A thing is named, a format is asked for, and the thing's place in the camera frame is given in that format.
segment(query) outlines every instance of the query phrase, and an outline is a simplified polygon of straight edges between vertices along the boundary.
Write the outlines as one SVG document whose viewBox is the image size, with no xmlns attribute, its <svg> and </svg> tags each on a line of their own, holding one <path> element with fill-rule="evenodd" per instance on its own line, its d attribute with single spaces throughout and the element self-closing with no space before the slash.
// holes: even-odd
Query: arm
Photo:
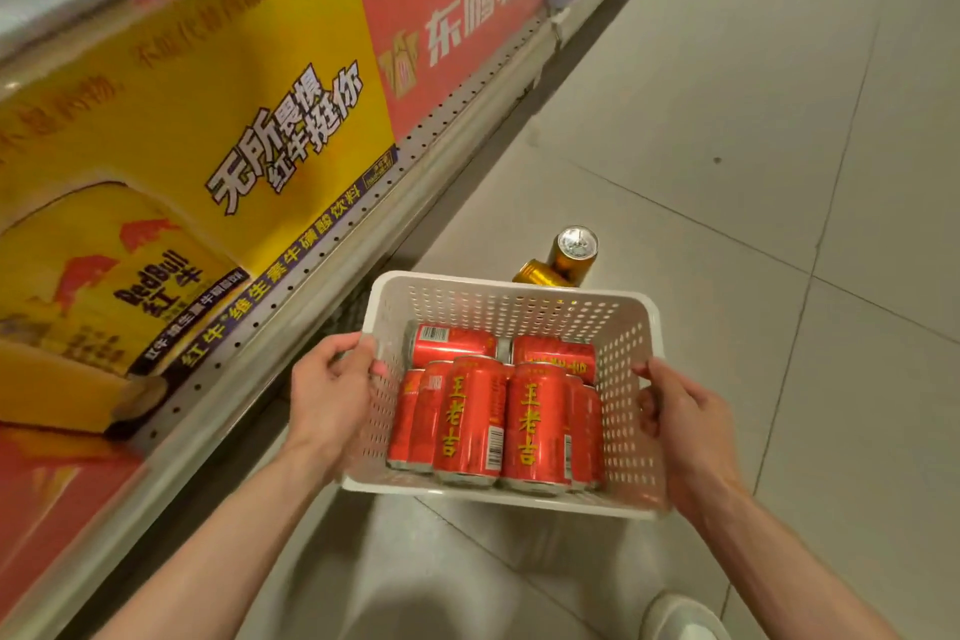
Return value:
<svg viewBox="0 0 960 640">
<path fill-rule="evenodd" d="M 367 416 L 370 374 L 386 370 L 374 360 L 375 350 L 371 337 L 337 334 L 294 366 L 290 431 L 277 457 L 217 507 L 96 640 L 234 638 L 284 544 Z"/>
<path fill-rule="evenodd" d="M 825 567 L 743 485 L 730 407 L 651 359 L 633 368 L 641 428 L 659 437 L 667 491 L 771 640 L 897 640 L 894 629 Z"/>
</svg>

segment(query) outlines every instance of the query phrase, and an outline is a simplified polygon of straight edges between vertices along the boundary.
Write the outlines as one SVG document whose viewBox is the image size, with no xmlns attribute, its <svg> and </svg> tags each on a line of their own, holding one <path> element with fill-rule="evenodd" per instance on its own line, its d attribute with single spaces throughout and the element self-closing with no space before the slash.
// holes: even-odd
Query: gold can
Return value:
<svg viewBox="0 0 960 640">
<path fill-rule="evenodd" d="M 571 225 L 553 239 L 549 268 L 571 286 L 579 287 L 597 260 L 599 250 L 600 241 L 594 231 L 582 225 Z"/>
<path fill-rule="evenodd" d="M 531 258 L 513 277 L 515 284 L 533 284 L 538 287 L 564 287 L 570 289 L 573 284 L 554 271 L 542 260 Z"/>
</svg>

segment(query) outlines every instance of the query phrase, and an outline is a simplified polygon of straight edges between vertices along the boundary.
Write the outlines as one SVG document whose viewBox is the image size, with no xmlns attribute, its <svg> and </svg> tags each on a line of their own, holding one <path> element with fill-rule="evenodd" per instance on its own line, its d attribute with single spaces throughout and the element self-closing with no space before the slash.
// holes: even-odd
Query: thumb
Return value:
<svg viewBox="0 0 960 640">
<path fill-rule="evenodd" d="M 357 345 L 340 360 L 340 374 L 361 374 L 370 372 L 377 356 L 377 340 L 369 334 L 360 337 Z"/>
<path fill-rule="evenodd" d="M 660 406 L 662 410 L 675 410 L 686 400 L 693 402 L 693 398 L 684 389 L 680 376 L 665 361 L 652 357 L 647 362 L 647 371 L 650 373 L 650 382 L 653 383 L 656 394 L 662 402 Z"/>
</svg>

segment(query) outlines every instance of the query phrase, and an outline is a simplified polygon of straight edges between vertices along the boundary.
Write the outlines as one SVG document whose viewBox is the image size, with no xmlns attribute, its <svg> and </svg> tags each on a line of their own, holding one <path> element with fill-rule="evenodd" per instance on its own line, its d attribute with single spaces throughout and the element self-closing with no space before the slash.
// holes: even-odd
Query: forearm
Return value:
<svg viewBox="0 0 960 640">
<path fill-rule="evenodd" d="M 771 640 L 896 640 L 893 628 L 742 488 L 714 486 L 697 531 Z"/>
<path fill-rule="evenodd" d="M 229 496 L 96 640 L 231 640 L 325 482 L 313 456 L 282 452 Z"/>
</svg>

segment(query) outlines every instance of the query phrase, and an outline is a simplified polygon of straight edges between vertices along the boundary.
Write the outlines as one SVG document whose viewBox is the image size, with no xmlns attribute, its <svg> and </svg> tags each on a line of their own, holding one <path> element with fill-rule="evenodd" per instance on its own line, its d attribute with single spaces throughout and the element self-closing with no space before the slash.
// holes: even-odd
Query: barcode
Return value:
<svg viewBox="0 0 960 640">
<path fill-rule="evenodd" d="M 563 436 L 563 477 L 573 481 L 573 438 Z"/>
<path fill-rule="evenodd" d="M 486 429 L 486 468 L 487 471 L 503 469 L 503 428 L 495 425 Z"/>
<path fill-rule="evenodd" d="M 424 342 L 449 342 L 450 329 L 447 327 L 423 327 L 420 330 L 420 339 Z"/>
</svg>

